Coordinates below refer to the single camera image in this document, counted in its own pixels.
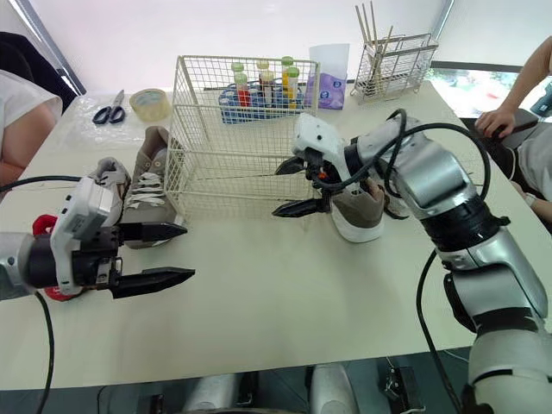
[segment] white wall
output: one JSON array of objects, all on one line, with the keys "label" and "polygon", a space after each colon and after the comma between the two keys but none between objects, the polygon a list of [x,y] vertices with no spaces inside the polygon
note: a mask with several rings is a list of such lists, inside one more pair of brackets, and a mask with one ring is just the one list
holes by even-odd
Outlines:
[{"label": "white wall", "polygon": [[550,35],[551,0],[456,0],[434,60],[521,66]]},{"label": "white wall", "polygon": [[0,31],[16,33],[29,39],[33,46],[54,66],[57,66],[56,59],[49,53],[41,41],[25,25],[8,0],[0,0]]},{"label": "white wall", "polygon": [[[308,58],[310,46],[351,43],[356,76],[361,0],[31,0],[89,91],[173,86],[179,54]],[[375,0],[378,35],[433,29],[444,0]]]}]

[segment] black scissors handle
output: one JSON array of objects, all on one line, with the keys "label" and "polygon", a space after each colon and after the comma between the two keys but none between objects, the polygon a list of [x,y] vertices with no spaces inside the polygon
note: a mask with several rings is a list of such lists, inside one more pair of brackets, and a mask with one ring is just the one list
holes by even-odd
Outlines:
[{"label": "black scissors handle", "polygon": [[124,121],[125,116],[126,113],[122,106],[116,106],[115,108],[106,106],[96,113],[96,115],[92,118],[92,122],[96,125],[104,125],[107,122],[119,123]]}]

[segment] blue tray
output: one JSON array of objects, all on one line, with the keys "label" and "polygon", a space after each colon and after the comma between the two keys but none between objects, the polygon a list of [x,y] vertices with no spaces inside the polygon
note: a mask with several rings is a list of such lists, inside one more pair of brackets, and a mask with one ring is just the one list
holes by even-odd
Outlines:
[{"label": "blue tray", "polygon": [[[249,90],[260,90],[258,80],[248,82]],[[221,99],[228,99],[228,104],[221,104]],[[290,102],[295,101],[295,108],[290,109]],[[296,99],[284,96],[281,83],[274,82],[273,102],[270,106],[265,103],[265,98],[259,92],[251,93],[251,106],[240,106],[238,92],[235,84],[229,85],[218,97],[218,104],[221,105],[221,115],[224,123],[252,122],[258,119],[272,119],[282,116],[296,115],[303,108],[304,94],[298,88]]]}]

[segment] sneaker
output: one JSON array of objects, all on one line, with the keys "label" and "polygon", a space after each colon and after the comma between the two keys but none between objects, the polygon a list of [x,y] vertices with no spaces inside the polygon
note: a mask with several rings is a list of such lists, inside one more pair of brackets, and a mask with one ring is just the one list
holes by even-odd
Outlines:
[{"label": "sneaker", "polygon": [[[123,223],[176,223],[179,216],[163,189],[167,157],[168,131],[163,127],[146,129],[146,139],[136,156],[132,184],[124,203]],[[126,241],[130,248],[151,248],[163,241]]]},{"label": "sneaker", "polygon": [[96,184],[113,192],[113,203],[108,217],[103,222],[104,227],[115,225],[121,218],[124,197],[129,189],[130,177],[127,169],[115,158],[104,158],[97,163],[96,171],[89,174]]},{"label": "sneaker", "polygon": [[383,233],[383,207],[383,191],[368,179],[359,191],[352,193],[345,189],[332,197],[330,215],[345,240],[370,242]]},{"label": "sneaker", "polygon": [[403,201],[402,198],[396,198],[391,194],[387,194],[387,191],[384,187],[383,179],[376,179],[375,182],[379,186],[379,188],[384,189],[384,191],[386,192],[386,202],[383,209],[384,212],[390,218],[394,218],[395,220],[405,220],[406,218],[410,217],[410,209],[406,205],[405,201]]}]

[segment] wire basket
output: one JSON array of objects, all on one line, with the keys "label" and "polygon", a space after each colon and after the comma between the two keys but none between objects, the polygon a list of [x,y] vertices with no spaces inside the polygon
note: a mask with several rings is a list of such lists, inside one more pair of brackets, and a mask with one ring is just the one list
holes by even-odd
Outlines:
[{"label": "wire basket", "polygon": [[[293,130],[302,112],[316,114],[319,65],[295,60],[298,88],[283,89],[280,60],[270,104],[260,94],[257,58],[180,56],[172,102],[166,194],[177,211],[194,217],[267,217],[285,201],[312,197],[304,173],[275,176],[291,156]],[[232,63],[248,77],[248,106],[238,96]]]},{"label": "wire basket", "polygon": [[392,37],[385,52],[381,44],[377,53],[373,45],[365,44],[351,95],[364,102],[394,99],[405,91],[417,91],[437,47],[431,34]]}]

